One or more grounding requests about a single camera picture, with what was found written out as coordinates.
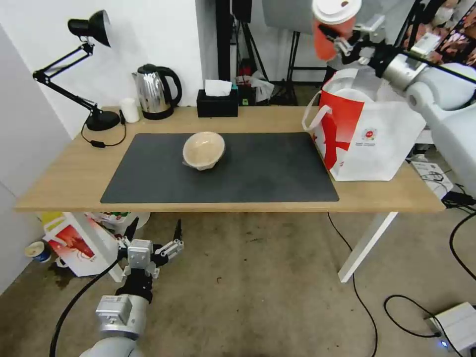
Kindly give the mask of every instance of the lamp shade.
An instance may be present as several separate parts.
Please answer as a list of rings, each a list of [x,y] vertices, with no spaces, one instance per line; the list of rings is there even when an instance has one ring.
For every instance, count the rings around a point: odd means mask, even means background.
[[[89,20],[71,19],[68,21],[69,31],[76,36],[92,37],[105,46],[111,47],[106,28],[110,25],[105,10],[95,12]]]

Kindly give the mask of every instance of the table leg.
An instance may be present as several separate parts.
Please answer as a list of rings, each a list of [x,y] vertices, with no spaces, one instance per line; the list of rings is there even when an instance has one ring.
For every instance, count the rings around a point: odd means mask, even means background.
[[[77,232],[84,238],[84,241],[88,244],[96,257],[104,261],[104,269],[116,260],[118,254],[117,246],[114,246],[114,249],[112,249],[111,246],[107,246],[88,222],[88,218],[84,213],[63,212],[63,214],[68,218]],[[122,269],[118,264],[109,271],[109,274],[116,283],[122,281]]]
[[[385,232],[387,227],[392,223],[398,212],[379,213],[375,216],[365,234],[360,238],[352,253],[339,270],[339,279],[341,283],[346,283],[362,263],[364,258],[370,252],[372,247],[377,243],[379,238]]]

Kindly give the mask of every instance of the black tissue box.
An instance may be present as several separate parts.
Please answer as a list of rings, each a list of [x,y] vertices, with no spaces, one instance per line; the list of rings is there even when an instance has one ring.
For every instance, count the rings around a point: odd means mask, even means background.
[[[237,117],[238,90],[232,89],[226,97],[208,97],[204,89],[198,91],[197,111],[199,118]]]

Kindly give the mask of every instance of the kettle handle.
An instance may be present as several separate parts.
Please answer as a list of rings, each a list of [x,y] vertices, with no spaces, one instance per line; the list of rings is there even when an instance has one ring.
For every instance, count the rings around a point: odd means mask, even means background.
[[[180,83],[179,77],[174,71],[172,71],[168,67],[156,66],[156,70],[160,76],[170,77],[174,80],[175,86],[177,87],[177,96],[173,99],[171,98],[170,87],[166,80],[163,80],[163,85],[166,91],[168,92],[167,95],[169,96],[171,106],[176,107],[179,104],[180,99],[182,99],[182,85]]]

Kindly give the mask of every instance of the white wall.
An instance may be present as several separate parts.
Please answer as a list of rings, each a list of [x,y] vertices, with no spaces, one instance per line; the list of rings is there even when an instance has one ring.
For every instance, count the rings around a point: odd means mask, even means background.
[[[42,237],[34,214],[13,211],[70,141],[30,71],[0,26],[0,294],[30,262],[23,253]]]
[[[216,0],[196,0],[198,40],[203,85],[205,79],[218,79]]]
[[[88,18],[105,9],[116,45],[97,44],[94,55],[55,78],[55,82],[100,106],[135,97],[130,73],[145,63],[168,66],[179,76],[180,105],[196,105],[202,88],[195,0],[2,0],[0,22],[30,72],[72,51],[80,42],[69,33],[70,18]],[[75,136],[88,111],[42,86],[68,133]]]

